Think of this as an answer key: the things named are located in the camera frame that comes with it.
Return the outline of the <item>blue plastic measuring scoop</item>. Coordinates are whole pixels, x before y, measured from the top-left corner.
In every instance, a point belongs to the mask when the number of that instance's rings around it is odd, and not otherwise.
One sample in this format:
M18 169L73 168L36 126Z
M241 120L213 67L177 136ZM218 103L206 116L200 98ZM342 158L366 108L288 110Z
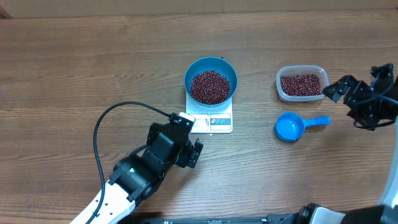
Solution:
M296 113L286 112L277 119L274 125L274 132L280 140L294 142L303 136L307 127L327 126L330 123L331 118L327 116L303 119Z

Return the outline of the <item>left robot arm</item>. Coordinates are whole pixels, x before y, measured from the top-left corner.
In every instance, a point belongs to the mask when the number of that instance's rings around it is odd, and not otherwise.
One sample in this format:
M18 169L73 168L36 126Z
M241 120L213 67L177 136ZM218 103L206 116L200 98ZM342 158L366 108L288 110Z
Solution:
M168 124L150 126L144 153L130 153L113 168L104 190L75 217L71 224L118 223L153 195L174 165L194 168L203 144L191 143L194 121L177 116Z

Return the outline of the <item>red adzuki beans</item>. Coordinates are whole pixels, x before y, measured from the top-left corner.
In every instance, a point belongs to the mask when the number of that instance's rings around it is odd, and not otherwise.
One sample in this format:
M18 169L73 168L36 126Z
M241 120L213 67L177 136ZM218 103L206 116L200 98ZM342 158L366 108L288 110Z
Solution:
M231 92L229 81L215 70L196 75L190 86L190 93L200 103L215 105L224 102Z

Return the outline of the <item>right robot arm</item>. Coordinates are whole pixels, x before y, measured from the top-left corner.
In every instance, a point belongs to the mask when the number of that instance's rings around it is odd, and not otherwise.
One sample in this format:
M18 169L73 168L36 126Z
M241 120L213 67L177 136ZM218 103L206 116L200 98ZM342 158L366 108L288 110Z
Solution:
M348 116L360 129L373 131L389 125L397 127L397 80L392 72L375 75L371 85L354 77L344 76L323 89L325 96L350 107ZM388 224L397 223L397 148L394 149L391 167L381 198L374 207L335 212L310 203L299 212L285 218L282 223L335 223L335 224Z

